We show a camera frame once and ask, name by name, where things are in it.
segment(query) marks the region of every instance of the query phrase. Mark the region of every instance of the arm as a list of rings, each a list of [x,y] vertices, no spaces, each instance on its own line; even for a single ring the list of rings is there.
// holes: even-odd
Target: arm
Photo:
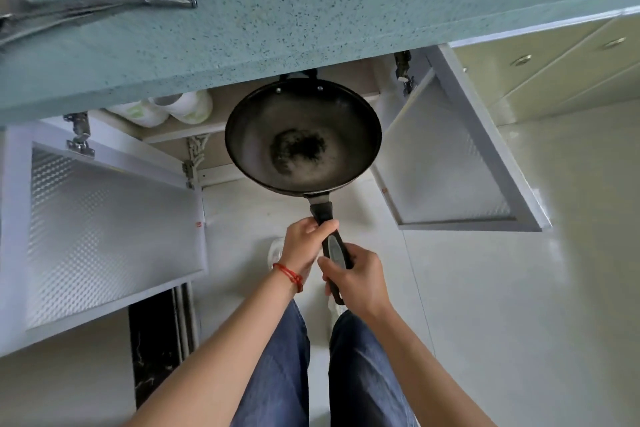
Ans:
[[[305,218],[287,229],[282,263],[308,277],[322,241],[338,228],[318,228]],[[272,270],[252,295],[167,378],[127,427],[228,426],[260,355],[297,292],[289,278]]]
[[[393,308],[378,255],[350,243],[346,246],[353,269],[344,270],[320,257],[323,278],[336,283],[346,306],[373,331],[420,425],[495,427]],[[328,285],[325,293],[330,293]]]

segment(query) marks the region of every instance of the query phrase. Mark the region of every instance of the person's left hand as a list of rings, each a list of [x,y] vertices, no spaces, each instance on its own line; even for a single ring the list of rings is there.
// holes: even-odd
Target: person's left hand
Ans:
[[[337,230],[338,225],[338,220],[329,220],[318,227],[311,216],[289,225],[280,263],[306,280],[323,240]]]

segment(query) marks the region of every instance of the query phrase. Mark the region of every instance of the white cabinet door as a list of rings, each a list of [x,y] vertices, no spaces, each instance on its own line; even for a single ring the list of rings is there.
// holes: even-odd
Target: white cabinet door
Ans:
[[[383,136],[372,171],[400,228],[540,231],[547,216],[455,53],[432,70]]]
[[[97,121],[90,160],[66,150],[70,124],[47,121],[1,137],[0,355],[207,270],[180,161]]]

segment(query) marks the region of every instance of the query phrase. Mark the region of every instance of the leg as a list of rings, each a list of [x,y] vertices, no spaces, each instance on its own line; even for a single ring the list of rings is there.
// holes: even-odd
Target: leg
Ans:
[[[332,427],[417,427],[386,353],[362,319],[344,312],[329,349]]]
[[[291,301],[253,371],[232,427],[308,427],[309,354],[307,327]]]

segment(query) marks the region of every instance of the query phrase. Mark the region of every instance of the pan rim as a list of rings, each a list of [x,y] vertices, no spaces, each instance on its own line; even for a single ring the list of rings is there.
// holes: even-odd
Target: pan rim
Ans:
[[[352,98],[352,101],[355,100],[357,101],[363,108],[366,109],[367,112],[370,112],[371,115],[374,117],[374,121],[376,122],[376,144],[374,147],[374,151],[372,153],[373,158],[371,159],[371,162],[366,165],[364,167],[364,169],[360,170],[359,172],[357,172],[355,175],[349,176],[348,180],[346,180],[344,183],[341,183],[339,185],[333,186],[333,187],[329,187],[329,188],[320,188],[320,189],[312,189],[312,190],[308,190],[308,191],[294,191],[294,190],[288,190],[288,189],[284,189],[284,188],[279,188],[279,187],[275,187],[272,186],[270,184],[267,184],[257,178],[255,178],[254,176],[252,176],[249,172],[247,172],[242,165],[239,164],[238,160],[236,159],[236,157],[233,155],[233,153],[230,151],[229,149],[229,139],[228,139],[228,133],[227,133],[227,126],[229,125],[229,123],[233,122],[235,119],[237,119],[237,116],[241,114],[241,112],[243,111],[243,108],[246,107],[247,105],[249,105],[251,103],[251,99],[254,98],[256,95],[261,94],[261,93],[265,93],[267,91],[269,91],[272,88],[275,87],[286,87],[287,85],[300,85],[300,84],[313,84],[313,85],[328,85],[330,87],[333,87],[336,90],[345,92],[348,96],[350,96]],[[281,80],[281,81],[276,81],[273,83],[268,83],[266,85],[261,86],[260,88],[253,90],[251,93],[249,93],[248,95],[246,95],[242,100],[240,100],[240,102],[238,102],[238,104],[234,107],[234,109],[231,111],[229,118],[227,119],[227,124],[225,125],[225,148],[227,148],[227,153],[231,159],[231,161],[234,163],[234,165],[237,167],[237,169],[242,172],[246,177],[248,177],[250,180],[254,181],[255,183],[261,185],[262,187],[265,187],[269,190],[272,190],[273,192],[277,192],[278,194],[283,194],[285,196],[301,196],[301,197],[312,197],[312,196],[317,196],[320,194],[328,194],[334,190],[340,189],[341,187],[344,187],[346,185],[348,185],[349,183],[355,181],[359,176],[361,176],[362,174],[364,174],[364,172],[367,171],[367,169],[369,169],[372,164],[374,163],[374,161],[376,160],[376,157],[378,156],[378,153],[380,152],[380,147],[382,145],[382,126],[380,125],[380,119],[378,118],[378,114],[376,114],[376,111],[373,109],[373,107],[369,104],[369,102],[367,100],[365,100],[361,95],[359,95],[358,93],[356,93],[355,91],[353,91],[352,89],[347,88],[346,86],[340,85],[340,83],[334,83],[332,81],[328,81],[328,80],[319,80],[316,78],[291,78],[288,80]]]

